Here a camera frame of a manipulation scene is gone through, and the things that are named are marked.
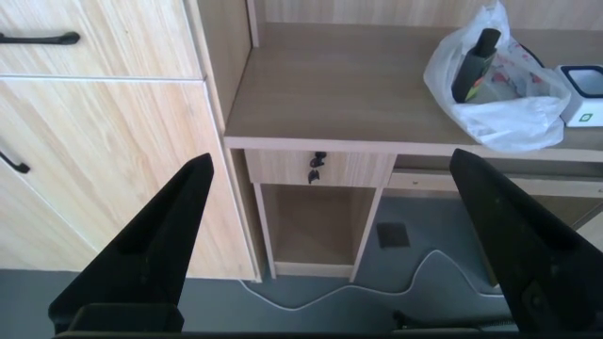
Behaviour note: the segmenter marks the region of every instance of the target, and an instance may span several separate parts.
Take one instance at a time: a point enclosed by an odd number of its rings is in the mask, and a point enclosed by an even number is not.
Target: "white device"
[[[603,126],[603,67],[561,65],[555,72],[572,92],[562,113],[567,127]]]

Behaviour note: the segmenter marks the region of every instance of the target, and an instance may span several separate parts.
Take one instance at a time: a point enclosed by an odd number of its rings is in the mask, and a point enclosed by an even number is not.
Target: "black handle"
[[[21,163],[19,165],[13,163],[12,161],[10,161],[10,159],[7,158],[6,155],[4,155],[2,152],[0,152],[0,157],[2,158],[2,160],[4,160],[9,166],[12,167],[13,170],[18,171],[19,173],[22,174],[27,174],[29,172],[29,170],[31,170],[29,168],[28,165]]]
[[[36,44],[60,44],[70,45],[76,44],[79,41],[79,34],[75,32],[67,32],[62,36],[49,38],[8,38],[0,33],[0,43],[36,43]]]
[[[317,169],[312,169],[308,173],[308,184],[311,185],[315,180],[320,180],[320,173]]]
[[[310,167],[315,169],[324,165],[324,158],[327,157],[326,152],[316,152],[314,153],[314,159],[310,160]]]

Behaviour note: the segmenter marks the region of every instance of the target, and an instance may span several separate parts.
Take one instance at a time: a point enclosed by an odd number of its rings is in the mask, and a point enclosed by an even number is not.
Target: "wooden desk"
[[[538,152],[497,153],[476,144],[439,108],[422,74],[450,29],[264,28],[224,140],[246,150],[273,275],[353,280],[383,192],[454,195],[448,161],[457,148],[493,162],[569,225],[578,227],[601,207],[600,129],[566,129],[562,143]],[[548,66],[597,62],[603,55],[603,44],[588,42],[602,41],[601,32],[513,35]],[[309,186],[304,175],[317,151],[328,154],[319,169],[325,175]],[[351,153],[372,160],[358,165],[347,160]],[[344,180],[353,166],[363,171]]]

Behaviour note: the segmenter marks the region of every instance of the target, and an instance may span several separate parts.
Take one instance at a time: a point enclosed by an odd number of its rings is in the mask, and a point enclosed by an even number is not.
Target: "cabinet shelf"
[[[255,184],[272,276],[352,276],[375,188]]]
[[[437,105],[423,82],[450,29],[346,24],[266,24],[230,115],[231,148],[371,151],[603,162],[603,134],[566,129],[550,149],[503,154],[477,145]],[[603,32],[516,30],[547,66],[596,63]]]

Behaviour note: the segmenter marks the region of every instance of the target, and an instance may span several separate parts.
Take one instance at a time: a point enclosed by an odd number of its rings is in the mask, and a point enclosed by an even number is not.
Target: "white cable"
[[[239,281],[242,285],[243,288],[245,288],[248,292],[250,292],[251,294],[253,294],[254,296],[262,299],[263,301],[265,301],[266,303],[276,307],[277,309],[283,310],[283,311],[289,311],[289,312],[296,312],[296,311],[300,311],[303,310],[306,307],[310,307],[312,305],[314,305],[317,302],[320,302],[330,296],[332,296],[333,294],[339,292],[339,291],[343,291],[345,289],[358,289],[361,291],[367,291],[370,293],[375,293],[378,295],[382,295],[382,296],[389,296],[389,297],[399,297],[399,296],[404,296],[405,294],[409,293],[412,289],[413,286],[415,286],[415,280],[416,280],[416,275],[418,274],[418,271],[423,267],[423,265],[425,264],[425,262],[427,262],[427,259],[430,258],[434,253],[439,253],[442,254],[445,258],[447,258],[458,270],[459,272],[461,272],[461,275],[463,275],[464,280],[467,282],[467,284],[471,287],[471,289],[480,297],[484,297],[484,298],[505,298],[503,295],[501,294],[487,294],[487,293],[482,293],[480,291],[478,291],[477,288],[475,288],[475,286],[473,285],[473,283],[471,283],[471,281],[469,280],[469,277],[467,277],[467,275],[464,273],[464,271],[461,269],[461,267],[454,261],[452,260],[452,258],[450,258],[449,256],[447,256],[444,252],[440,251],[440,250],[432,250],[429,253],[427,253],[427,255],[425,255],[425,257],[423,258],[423,260],[421,261],[421,263],[416,267],[415,273],[413,274],[413,278],[411,279],[411,284],[410,286],[408,286],[407,289],[400,291],[400,292],[384,292],[384,291],[378,291],[378,290],[374,290],[371,288],[367,288],[367,287],[363,287],[363,286],[358,286],[358,285],[345,285],[345,286],[341,286],[339,288],[336,288],[335,290],[317,298],[314,299],[306,304],[303,304],[302,306],[298,306],[298,307],[285,307],[283,305],[279,305],[276,302],[262,296],[261,294],[253,291],[246,283],[244,283],[243,281]]]

